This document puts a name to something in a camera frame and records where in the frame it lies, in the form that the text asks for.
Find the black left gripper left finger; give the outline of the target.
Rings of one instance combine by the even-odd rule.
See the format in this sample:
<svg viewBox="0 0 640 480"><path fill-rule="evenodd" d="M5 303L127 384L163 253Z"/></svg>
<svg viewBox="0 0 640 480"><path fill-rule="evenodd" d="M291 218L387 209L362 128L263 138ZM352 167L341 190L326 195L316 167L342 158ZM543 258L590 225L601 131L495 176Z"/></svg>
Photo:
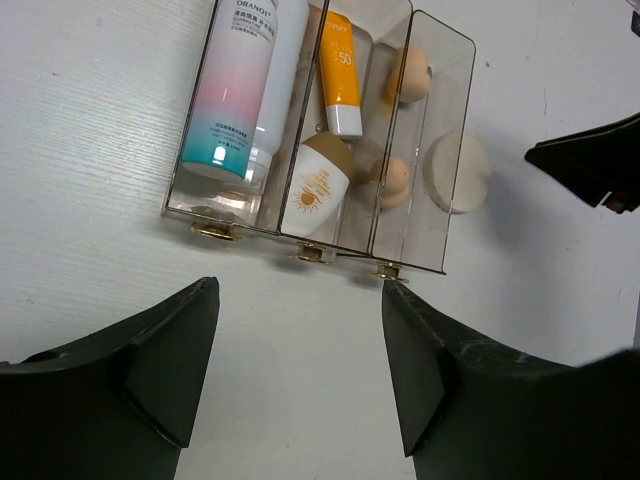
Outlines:
<svg viewBox="0 0 640 480"><path fill-rule="evenodd" d="M205 277L95 333L3 362L2 477L173 478L219 308L219 283Z"/></svg>

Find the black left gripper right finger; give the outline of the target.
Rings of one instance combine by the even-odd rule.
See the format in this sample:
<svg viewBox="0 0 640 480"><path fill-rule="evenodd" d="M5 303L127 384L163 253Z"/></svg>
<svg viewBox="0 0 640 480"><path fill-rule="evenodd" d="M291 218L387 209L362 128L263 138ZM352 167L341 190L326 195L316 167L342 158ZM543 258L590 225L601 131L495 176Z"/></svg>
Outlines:
<svg viewBox="0 0 640 480"><path fill-rule="evenodd" d="M382 324L403 449L420 479L635 479L639 354L572 367L504 345L398 282Z"/></svg>

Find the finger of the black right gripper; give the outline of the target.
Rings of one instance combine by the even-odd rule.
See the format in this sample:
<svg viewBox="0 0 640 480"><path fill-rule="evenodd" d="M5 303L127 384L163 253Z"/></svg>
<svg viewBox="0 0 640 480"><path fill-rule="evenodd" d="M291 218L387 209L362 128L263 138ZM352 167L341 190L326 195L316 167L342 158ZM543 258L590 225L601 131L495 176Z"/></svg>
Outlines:
<svg viewBox="0 0 640 480"><path fill-rule="evenodd" d="M591 207L639 207L639 115L537 143L524 159Z"/></svg>

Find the beige gourd makeup sponge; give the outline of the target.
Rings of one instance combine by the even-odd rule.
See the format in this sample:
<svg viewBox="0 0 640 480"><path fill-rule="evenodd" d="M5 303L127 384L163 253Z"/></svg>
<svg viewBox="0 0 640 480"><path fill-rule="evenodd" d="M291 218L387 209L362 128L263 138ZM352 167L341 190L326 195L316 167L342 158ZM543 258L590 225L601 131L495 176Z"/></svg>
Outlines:
<svg viewBox="0 0 640 480"><path fill-rule="evenodd" d="M364 196L365 200L371 205L376 200L382 168L383 159L379 158L369 171L369 182L366 185ZM392 209L400 207L407 201L409 195L409 169L407 163L402 158L393 157L388 161L380 208Z"/></svg>

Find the beige egg makeup sponge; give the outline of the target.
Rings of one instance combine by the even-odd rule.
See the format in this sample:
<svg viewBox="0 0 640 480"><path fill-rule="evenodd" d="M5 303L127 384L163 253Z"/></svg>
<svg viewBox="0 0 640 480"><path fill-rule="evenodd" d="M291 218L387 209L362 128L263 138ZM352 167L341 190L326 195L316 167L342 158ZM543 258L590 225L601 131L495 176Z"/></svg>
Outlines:
<svg viewBox="0 0 640 480"><path fill-rule="evenodd" d="M385 97L392 102L401 83L399 101L415 103L424 99L431 89L428 73L429 55L425 48L410 43L408 52L401 48L396 52L393 68L385 87Z"/></svg>

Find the white bottle with brown cap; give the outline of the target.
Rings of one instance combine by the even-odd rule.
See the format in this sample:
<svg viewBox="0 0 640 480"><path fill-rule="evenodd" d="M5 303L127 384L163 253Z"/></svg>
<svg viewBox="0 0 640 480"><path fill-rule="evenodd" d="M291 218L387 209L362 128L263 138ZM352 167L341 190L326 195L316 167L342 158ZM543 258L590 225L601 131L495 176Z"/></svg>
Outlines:
<svg viewBox="0 0 640 480"><path fill-rule="evenodd" d="M281 232L310 238L341 204L354 173L354 155L336 135L324 131L298 148Z"/></svg>

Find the orange sunscreen tube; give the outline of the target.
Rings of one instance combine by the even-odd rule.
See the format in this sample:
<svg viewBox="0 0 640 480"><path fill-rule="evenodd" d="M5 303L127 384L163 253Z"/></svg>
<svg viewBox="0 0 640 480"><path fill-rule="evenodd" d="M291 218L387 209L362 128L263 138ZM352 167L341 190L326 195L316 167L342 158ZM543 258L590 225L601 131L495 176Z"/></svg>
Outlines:
<svg viewBox="0 0 640 480"><path fill-rule="evenodd" d="M320 71L329 131L341 138L363 134L360 92L352 25L329 11L321 44Z"/></svg>

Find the white cylindrical bottle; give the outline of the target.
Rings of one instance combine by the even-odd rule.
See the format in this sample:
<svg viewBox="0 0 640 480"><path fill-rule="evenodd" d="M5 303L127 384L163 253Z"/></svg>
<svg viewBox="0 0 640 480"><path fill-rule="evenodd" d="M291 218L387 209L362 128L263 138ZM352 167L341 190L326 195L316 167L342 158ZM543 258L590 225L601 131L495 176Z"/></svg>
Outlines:
<svg viewBox="0 0 640 480"><path fill-rule="evenodd" d="M280 1L278 31L245 176L249 191L262 194L279 151L294 89L310 7L307 1Z"/></svg>

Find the round beige makeup sponge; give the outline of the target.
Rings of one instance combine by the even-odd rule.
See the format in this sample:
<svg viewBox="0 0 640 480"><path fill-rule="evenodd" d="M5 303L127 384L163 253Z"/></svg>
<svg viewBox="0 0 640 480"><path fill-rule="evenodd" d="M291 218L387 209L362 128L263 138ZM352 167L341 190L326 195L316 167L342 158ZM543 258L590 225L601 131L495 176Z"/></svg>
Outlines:
<svg viewBox="0 0 640 480"><path fill-rule="evenodd" d="M453 132L441 135L429 147L423 176L432 201L442 211L458 215L485 202L493 170L476 136Z"/></svg>

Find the middle clear acrylic bin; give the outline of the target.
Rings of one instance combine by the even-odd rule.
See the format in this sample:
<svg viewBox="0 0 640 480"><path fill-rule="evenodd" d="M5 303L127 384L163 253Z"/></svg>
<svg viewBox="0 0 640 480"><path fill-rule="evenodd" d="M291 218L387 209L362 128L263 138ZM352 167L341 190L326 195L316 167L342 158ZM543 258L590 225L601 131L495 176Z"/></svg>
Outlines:
<svg viewBox="0 0 640 480"><path fill-rule="evenodd" d="M368 233L350 239L352 198L365 149L383 142L389 119L372 125L374 48L409 33L409 1L313 1L281 151L270 188L269 227L295 244L292 258L326 264L335 252L363 254Z"/></svg>

